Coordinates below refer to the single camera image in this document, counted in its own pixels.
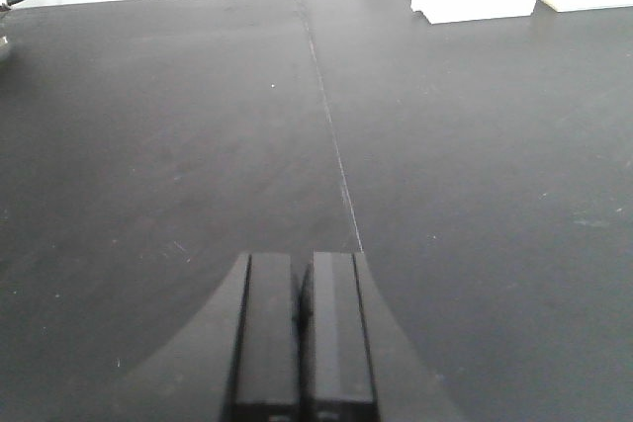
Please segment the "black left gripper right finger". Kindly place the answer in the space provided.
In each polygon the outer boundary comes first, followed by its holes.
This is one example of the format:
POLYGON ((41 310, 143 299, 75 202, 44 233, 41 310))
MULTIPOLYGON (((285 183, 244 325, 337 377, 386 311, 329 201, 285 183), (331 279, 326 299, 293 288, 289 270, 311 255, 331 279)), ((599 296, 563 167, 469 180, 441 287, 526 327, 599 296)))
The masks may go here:
POLYGON ((454 404, 397 323, 364 254, 315 253, 302 318, 305 420, 454 420, 454 404))

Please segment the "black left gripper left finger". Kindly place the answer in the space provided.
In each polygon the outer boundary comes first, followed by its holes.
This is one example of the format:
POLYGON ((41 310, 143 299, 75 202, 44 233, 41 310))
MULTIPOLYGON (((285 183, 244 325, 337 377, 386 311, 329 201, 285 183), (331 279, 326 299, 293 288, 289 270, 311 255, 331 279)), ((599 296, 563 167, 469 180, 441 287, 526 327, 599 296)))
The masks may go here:
POLYGON ((296 310, 289 256, 239 255, 190 322, 127 377, 126 420, 297 420, 296 310))

